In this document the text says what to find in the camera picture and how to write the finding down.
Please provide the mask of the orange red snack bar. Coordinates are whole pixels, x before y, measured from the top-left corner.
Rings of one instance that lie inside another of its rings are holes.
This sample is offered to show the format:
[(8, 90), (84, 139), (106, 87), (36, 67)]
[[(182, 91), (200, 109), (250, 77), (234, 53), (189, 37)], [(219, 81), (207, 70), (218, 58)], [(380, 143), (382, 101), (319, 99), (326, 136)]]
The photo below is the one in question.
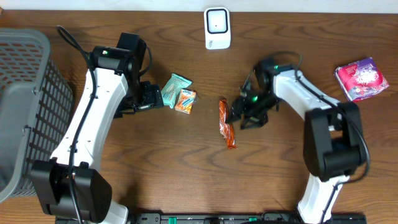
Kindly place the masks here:
[(220, 134), (223, 136), (225, 140), (226, 147), (228, 149), (236, 149), (236, 142), (235, 142), (235, 134), (234, 128), (232, 125), (226, 122), (229, 115), (228, 104), (226, 99), (221, 99), (219, 101), (219, 127), (220, 127)]

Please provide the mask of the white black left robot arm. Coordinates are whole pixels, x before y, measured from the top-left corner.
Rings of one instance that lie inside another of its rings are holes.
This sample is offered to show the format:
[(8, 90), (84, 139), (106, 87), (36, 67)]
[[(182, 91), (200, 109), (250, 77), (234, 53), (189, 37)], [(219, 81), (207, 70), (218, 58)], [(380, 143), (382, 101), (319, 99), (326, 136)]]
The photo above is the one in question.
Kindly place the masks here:
[(122, 33), (115, 47), (82, 52), (85, 89), (72, 121), (48, 161), (36, 160), (30, 177), (42, 210), (64, 222), (128, 223), (126, 206), (112, 199), (100, 174), (113, 119), (163, 107), (160, 88), (142, 80), (150, 48), (137, 34)]

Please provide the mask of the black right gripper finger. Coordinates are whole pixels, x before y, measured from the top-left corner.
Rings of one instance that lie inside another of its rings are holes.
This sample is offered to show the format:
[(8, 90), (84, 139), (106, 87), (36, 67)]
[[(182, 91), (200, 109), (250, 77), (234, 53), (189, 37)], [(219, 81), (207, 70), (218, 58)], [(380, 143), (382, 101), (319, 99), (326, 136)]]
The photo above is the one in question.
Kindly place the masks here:
[(243, 122), (241, 123), (241, 129), (254, 129), (254, 128), (261, 128), (268, 122), (268, 116), (260, 116), (260, 118), (251, 116), (244, 116)]
[(225, 123), (234, 123), (241, 119), (240, 113), (235, 113), (234, 111), (230, 112), (230, 114), (226, 117)]

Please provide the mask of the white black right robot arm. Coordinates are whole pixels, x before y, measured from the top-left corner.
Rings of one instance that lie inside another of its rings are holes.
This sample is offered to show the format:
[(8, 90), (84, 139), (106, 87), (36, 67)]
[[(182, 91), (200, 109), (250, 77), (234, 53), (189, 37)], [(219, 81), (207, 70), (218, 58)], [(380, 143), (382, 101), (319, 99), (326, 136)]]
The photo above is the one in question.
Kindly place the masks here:
[(358, 167), (368, 171), (370, 166), (358, 106), (324, 94), (305, 78), (298, 64), (278, 64), (275, 55), (258, 61), (251, 73), (259, 89), (246, 80), (224, 122), (240, 121), (241, 129), (261, 128), (269, 120), (270, 109), (287, 103), (303, 119), (303, 159), (310, 173), (297, 205), (300, 221), (330, 222), (342, 187), (362, 179), (352, 178)]

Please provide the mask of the orange toilet tissue pack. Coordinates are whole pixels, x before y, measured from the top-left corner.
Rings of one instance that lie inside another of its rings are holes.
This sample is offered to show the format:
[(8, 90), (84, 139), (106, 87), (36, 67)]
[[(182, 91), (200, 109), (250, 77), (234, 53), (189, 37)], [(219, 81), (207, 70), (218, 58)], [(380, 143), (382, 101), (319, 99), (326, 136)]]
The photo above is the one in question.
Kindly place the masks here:
[(196, 96), (197, 93), (195, 91), (182, 89), (180, 91), (177, 103), (174, 107), (175, 110), (190, 114), (192, 112), (192, 106), (195, 102)]

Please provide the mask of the pink purple pad package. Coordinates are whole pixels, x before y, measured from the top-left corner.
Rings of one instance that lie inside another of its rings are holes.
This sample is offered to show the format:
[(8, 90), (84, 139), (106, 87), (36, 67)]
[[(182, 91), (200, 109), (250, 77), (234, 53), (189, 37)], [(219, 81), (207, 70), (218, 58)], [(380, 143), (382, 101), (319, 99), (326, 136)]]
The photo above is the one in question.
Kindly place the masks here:
[(340, 66), (333, 75), (347, 100), (353, 102), (373, 97), (389, 87), (372, 57)]

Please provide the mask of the teal flushable wipes pack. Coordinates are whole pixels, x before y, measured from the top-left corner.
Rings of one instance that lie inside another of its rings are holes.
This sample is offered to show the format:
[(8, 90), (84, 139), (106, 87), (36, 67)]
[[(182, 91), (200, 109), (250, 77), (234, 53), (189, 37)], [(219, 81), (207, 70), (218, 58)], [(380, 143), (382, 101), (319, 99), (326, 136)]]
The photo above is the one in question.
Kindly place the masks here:
[(177, 75), (176, 73), (173, 73), (168, 82), (161, 90), (164, 105), (169, 106), (170, 109), (173, 109), (180, 90), (189, 87), (191, 84), (191, 80)]

